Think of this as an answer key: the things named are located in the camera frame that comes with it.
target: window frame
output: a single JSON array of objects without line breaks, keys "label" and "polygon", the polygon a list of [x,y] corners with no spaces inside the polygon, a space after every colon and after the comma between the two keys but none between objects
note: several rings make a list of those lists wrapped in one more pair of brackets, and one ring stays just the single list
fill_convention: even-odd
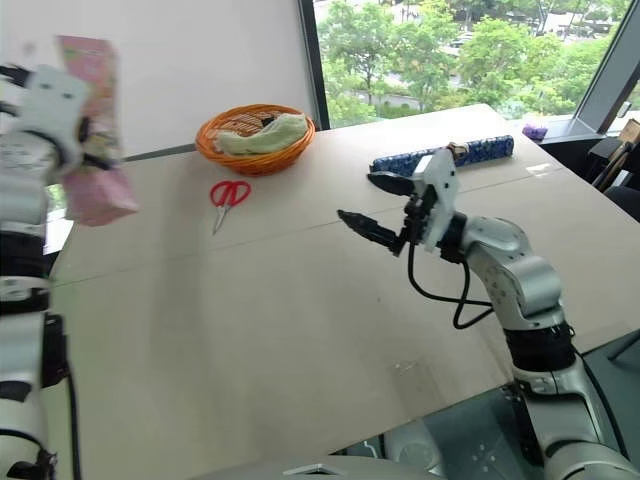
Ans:
[{"label": "window frame", "polygon": [[[319,130],[329,130],[331,124],[313,0],[298,0],[298,5],[313,87],[314,117]],[[640,0],[633,0],[576,111],[570,119],[553,122],[547,139],[583,138],[607,132],[640,79],[639,32]]]}]

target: pink package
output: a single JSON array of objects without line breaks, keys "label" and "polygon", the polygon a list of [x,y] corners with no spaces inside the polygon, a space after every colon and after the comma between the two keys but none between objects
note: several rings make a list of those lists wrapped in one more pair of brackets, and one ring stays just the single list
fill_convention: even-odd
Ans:
[{"label": "pink package", "polygon": [[67,218],[98,227],[138,211],[129,179],[119,166],[110,170],[81,168],[65,175]]},{"label": "pink package", "polygon": [[83,225],[106,225],[138,210],[129,181],[118,166],[122,151],[115,111],[115,53],[106,40],[58,38],[69,73],[91,86],[83,112],[90,119],[83,150],[112,165],[110,170],[82,166],[62,179],[67,218]]}]

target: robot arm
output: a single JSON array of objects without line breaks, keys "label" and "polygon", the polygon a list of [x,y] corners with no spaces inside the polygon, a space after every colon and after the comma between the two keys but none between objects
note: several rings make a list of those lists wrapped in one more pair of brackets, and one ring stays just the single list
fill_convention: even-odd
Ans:
[{"label": "robot arm", "polygon": [[561,285],[555,270],[536,256],[517,225],[456,212],[456,145],[424,157],[412,178],[370,174],[377,186],[410,195],[398,236],[360,214],[338,212],[357,233],[398,255],[406,242],[440,248],[466,262],[484,284],[509,347],[518,400],[527,430],[549,480],[640,479],[622,455],[604,446],[606,414],[571,344]]},{"label": "robot arm", "polygon": [[89,88],[42,66],[21,115],[0,137],[0,478],[49,479],[41,389],[68,368],[62,319],[51,315],[44,244],[46,186],[82,162],[77,139]]}]

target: white wall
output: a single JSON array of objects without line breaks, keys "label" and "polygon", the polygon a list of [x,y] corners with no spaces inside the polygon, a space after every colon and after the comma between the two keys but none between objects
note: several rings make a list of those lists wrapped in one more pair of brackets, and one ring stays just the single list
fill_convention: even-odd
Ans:
[{"label": "white wall", "polygon": [[192,143],[205,120],[238,105],[277,103],[313,114],[296,0],[2,3],[5,62],[62,66],[57,34],[113,42],[126,155]]}]

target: wicker basket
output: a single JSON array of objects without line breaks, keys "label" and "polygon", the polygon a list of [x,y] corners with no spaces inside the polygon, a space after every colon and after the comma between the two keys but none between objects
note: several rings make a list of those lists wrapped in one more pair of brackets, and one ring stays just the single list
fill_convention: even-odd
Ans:
[{"label": "wicker basket", "polygon": [[309,128],[304,137],[279,152],[234,157],[219,152],[214,147],[216,134],[221,130],[233,131],[242,136],[253,135],[262,130],[262,120],[283,113],[302,112],[280,105],[256,104],[221,113],[200,127],[196,135],[196,148],[210,161],[229,167],[242,175],[257,177],[283,170],[296,161],[315,136],[316,129],[309,117],[306,117]]}]

